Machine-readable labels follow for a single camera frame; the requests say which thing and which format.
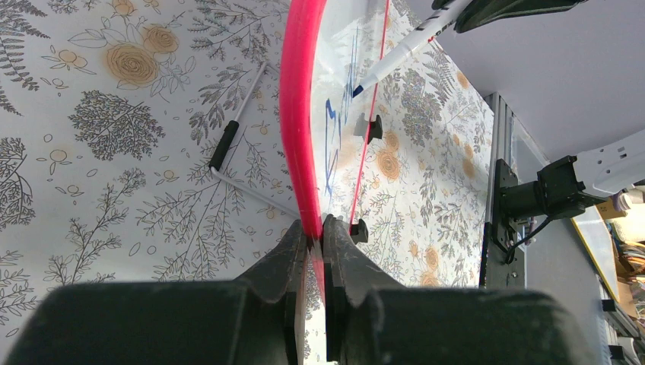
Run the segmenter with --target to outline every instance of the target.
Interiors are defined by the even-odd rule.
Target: cardboard box
[[[598,204],[596,208],[598,208],[598,212],[600,213],[600,217],[602,217],[602,219],[613,219],[627,216],[626,211],[616,211],[614,209],[614,204],[611,199],[604,203]]]
[[[629,284],[620,281],[618,282],[618,302],[628,316],[630,316],[632,319],[638,318],[636,303],[634,303],[634,297],[631,296],[631,289],[629,288]]]

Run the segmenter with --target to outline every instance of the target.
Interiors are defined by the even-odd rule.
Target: blue scribble
[[[338,153],[340,152],[339,148],[331,150],[330,146],[334,144],[336,136],[338,136],[338,146],[342,145],[342,128],[347,125],[349,106],[352,102],[351,93],[354,90],[354,84],[357,82],[357,39],[358,29],[356,29],[356,36],[352,39],[351,61],[347,78],[345,79],[346,83],[341,108],[337,112],[334,110],[332,102],[329,99],[325,102],[325,194],[329,194],[330,204],[332,201],[332,187],[336,177]]]

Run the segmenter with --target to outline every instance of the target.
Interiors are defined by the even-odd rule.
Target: red edge
[[[323,223],[311,144],[311,78],[326,0],[293,0],[280,64],[280,127],[304,233],[318,240]]]
[[[385,17],[383,17],[383,35],[381,36],[381,54],[379,59],[383,58],[383,50],[385,49],[385,33],[387,26],[387,17],[389,16],[389,0],[385,2]],[[374,115],[374,105],[377,102],[377,91],[379,85],[374,86],[374,95],[372,97],[372,107],[370,108],[370,121]],[[370,135],[370,125],[367,125],[367,132],[365,132],[365,141],[367,136]],[[365,155],[367,154],[367,142],[363,144],[363,156],[361,157],[361,166],[358,168],[358,178],[356,179],[356,189],[354,191],[354,201],[351,203],[351,213],[349,214],[350,226],[354,223],[354,214],[356,213],[356,203],[358,202],[358,195],[361,193],[361,176],[363,175],[363,164],[365,163]]]

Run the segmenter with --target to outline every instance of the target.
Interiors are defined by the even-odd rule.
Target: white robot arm
[[[583,192],[603,198],[645,179],[645,129],[579,153],[574,170],[585,185]]]

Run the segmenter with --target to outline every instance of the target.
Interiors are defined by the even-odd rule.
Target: black marker tip
[[[354,89],[354,93],[351,95],[352,99],[362,92],[363,92],[363,87],[358,85],[358,87]]]

